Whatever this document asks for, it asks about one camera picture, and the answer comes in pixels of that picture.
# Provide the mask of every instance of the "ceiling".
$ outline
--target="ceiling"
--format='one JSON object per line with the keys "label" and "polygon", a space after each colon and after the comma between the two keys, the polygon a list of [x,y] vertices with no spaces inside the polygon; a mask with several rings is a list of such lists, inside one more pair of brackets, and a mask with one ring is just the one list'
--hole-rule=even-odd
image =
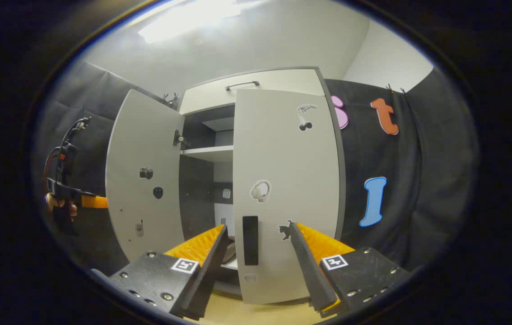
{"label": "ceiling", "polygon": [[369,27],[367,17],[331,0],[236,2],[240,15],[164,41],[138,34],[189,1],[178,4],[108,33],[81,59],[172,98],[206,80],[280,66],[319,66],[324,78],[342,79]]}

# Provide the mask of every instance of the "open cabinet door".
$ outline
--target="open cabinet door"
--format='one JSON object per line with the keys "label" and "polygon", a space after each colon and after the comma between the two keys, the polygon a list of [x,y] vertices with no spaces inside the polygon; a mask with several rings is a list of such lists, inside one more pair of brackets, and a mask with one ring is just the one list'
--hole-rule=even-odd
{"label": "open cabinet door", "polygon": [[[184,241],[180,144],[173,144],[174,131],[181,133],[183,126],[182,115],[135,90],[116,117],[107,148],[106,196],[113,229],[130,262],[148,250],[163,253]],[[144,177],[141,168],[147,168]]]}
{"label": "open cabinet door", "polygon": [[341,175],[327,99],[238,90],[234,130],[234,222],[242,298],[266,304],[307,297],[287,226],[291,220],[333,238],[336,234]]}

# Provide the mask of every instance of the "wooden floor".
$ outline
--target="wooden floor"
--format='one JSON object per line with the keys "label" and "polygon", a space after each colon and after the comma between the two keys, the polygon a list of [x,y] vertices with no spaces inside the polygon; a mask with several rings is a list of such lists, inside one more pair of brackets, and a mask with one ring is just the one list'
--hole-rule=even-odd
{"label": "wooden floor", "polygon": [[206,315],[200,321],[185,318],[203,325],[261,325],[261,324],[315,324],[335,317],[320,318],[314,308],[308,306],[308,298],[277,304],[251,305],[223,292],[213,292],[206,307]]}

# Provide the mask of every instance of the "cabinet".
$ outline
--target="cabinet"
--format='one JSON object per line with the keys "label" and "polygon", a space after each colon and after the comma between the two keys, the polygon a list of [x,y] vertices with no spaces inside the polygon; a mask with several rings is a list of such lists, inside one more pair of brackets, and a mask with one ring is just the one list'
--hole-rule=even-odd
{"label": "cabinet", "polygon": [[[185,156],[213,163],[212,224],[227,224],[236,237],[237,259],[227,267],[237,264],[244,302],[308,296],[280,226],[300,222],[340,237],[345,195],[340,130],[317,68],[267,73],[258,74],[260,80],[278,89],[262,89],[259,81],[260,86],[241,85],[225,100],[219,93],[210,96],[227,91],[224,84],[256,74],[223,78],[200,85],[201,91],[194,90],[198,86],[186,90],[179,112],[135,90],[128,93],[110,138],[106,192],[114,231],[130,261],[146,250],[167,251],[184,241],[178,173]],[[215,133],[211,140],[202,136],[205,128]],[[190,146],[174,145],[175,130]],[[139,177],[143,167],[153,169],[151,179]],[[161,198],[153,194],[158,187]],[[244,238],[244,217],[254,216],[251,236]]]}

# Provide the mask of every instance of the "metal handle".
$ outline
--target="metal handle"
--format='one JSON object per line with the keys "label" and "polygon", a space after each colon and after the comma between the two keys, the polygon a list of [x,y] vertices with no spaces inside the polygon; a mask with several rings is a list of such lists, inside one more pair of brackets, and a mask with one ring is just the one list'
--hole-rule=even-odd
{"label": "metal handle", "polygon": [[248,83],[253,83],[253,84],[255,84],[256,86],[260,86],[260,82],[257,82],[257,81],[254,81],[254,82],[241,82],[241,83],[231,84],[230,86],[226,86],[224,89],[225,89],[226,91],[230,91],[230,87],[240,86],[240,84],[248,84]]}

